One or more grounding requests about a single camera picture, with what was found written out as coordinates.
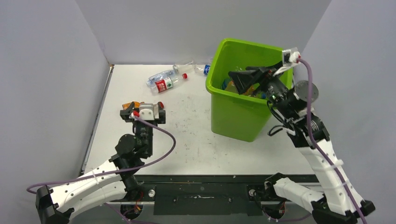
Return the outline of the green plastic bin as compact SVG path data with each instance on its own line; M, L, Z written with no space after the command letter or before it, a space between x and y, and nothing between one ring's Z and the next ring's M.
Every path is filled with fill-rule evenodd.
M270 66L282 60L282 48L226 38L220 42L206 78L211 94L211 130L226 137L252 142L272 116L266 99L221 88L230 71L247 66Z

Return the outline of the clear bottle silver cap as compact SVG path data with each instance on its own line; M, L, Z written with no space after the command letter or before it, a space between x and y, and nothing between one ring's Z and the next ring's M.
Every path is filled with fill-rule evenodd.
M184 73L189 73L195 68L195 62L193 60L188 60L188 61L180 61L176 62L172 66L174 72L178 75L182 75Z

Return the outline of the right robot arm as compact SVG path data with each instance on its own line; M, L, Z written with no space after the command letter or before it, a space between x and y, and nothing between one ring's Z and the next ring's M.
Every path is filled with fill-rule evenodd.
M294 63L278 63L270 67L247 67L228 74L239 94L251 87L263 92L267 106L280 122L294 147L305 157L319 181L322 192L314 191L277 173L264 183L264 195L270 200L281 198L308 211L318 224L366 223L375 210L372 201L364 199L353 187L332 146L323 121L315 115L313 101L318 90L311 79L287 88L280 76Z

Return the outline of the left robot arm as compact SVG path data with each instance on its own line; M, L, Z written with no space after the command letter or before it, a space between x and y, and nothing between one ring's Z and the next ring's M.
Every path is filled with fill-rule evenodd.
M132 102L120 111L125 122L131 122L132 133L120 137L116 154L74 182L36 192L35 206L42 224L67 224L79 214L101 204L139 196L134 174L153 154L153 127L166 122L162 102Z

